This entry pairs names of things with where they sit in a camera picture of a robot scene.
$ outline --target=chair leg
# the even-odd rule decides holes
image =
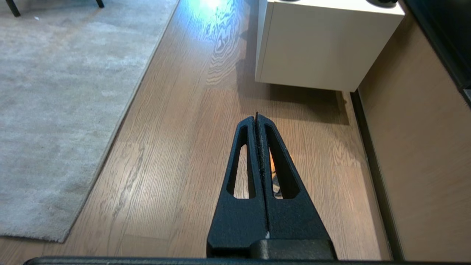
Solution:
[[[16,8],[15,2],[13,2],[13,0],[6,0],[6,1],[7,1],[8,6],[10,7],[11,13],[13,13],[13,15],[16,17],[19,17],[20,12],[18,11],[18,8]]]
[[[98,6],[99,6],[100,8],[104,8],[104,7],[105,7],[105,5],[103,4],[103,1],[102,1],[102,0],[97,0],[97,3],[98,3]]]

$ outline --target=gray rug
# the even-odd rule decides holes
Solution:
[[[0,0],[0,235],[63,242],[178,0]]]

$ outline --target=black object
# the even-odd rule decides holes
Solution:
[[[393,8],[396,6],[398,0],[367,0],[367,1],[381,8]]]
[[[366,123],[365,112],[363,111],[363,105],[361,103],[358,90],[350,93],[350,97],[352,99],[355,117],[357,118],[363,147],[365,148],[366,160],[368,161],[368,168],[370,169],[374,192],[376,193],[376,199],[378,200],[384,230],[388,238],[390,253],[395,261],[404,261],[404,254],[401,248],[398,231],[394,223],[394,218],[392,217],[391,206],[389,204],[380,166],[378,164],[376,152],[374,151],[373,140],[371,139],[368,124]]]
[[[13,13],[14,16],[19,17],[21,14],[18,11],[18,8],[16,7],[16,4],[13,0],[6,0],[8,7],[10,7],[11,12]],[[105,5],[103,4],[102,0],[97,0],[97,4],[100,8],[104,8]]]
[[[234,198],[240,148],[247,145],[250,199]],[[283,199],[273,195],[270,154]],[[335,250],[275,124],[257,114],[237,126],[208,234],[208,257],[335,259]]]
[[[244,144],[250,199],[236,199],[236,165]],[[279,174],[283,199],[273,197],[268,151]],[[38,257],[24,265],[471,265],[337,260],[275,124],[260,114],[237,126],[208,234],[207,256],[219,258]]]
[[[471,1],[404,0],[471,107]]]

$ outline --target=hardwood floor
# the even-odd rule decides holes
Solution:
[[[66,242],[0,238],[0,262],[204,257],[236,125],[257,111],[278,126],[338,257],[389,259],[349,95],[255,83],[257,10],[181,0]]]

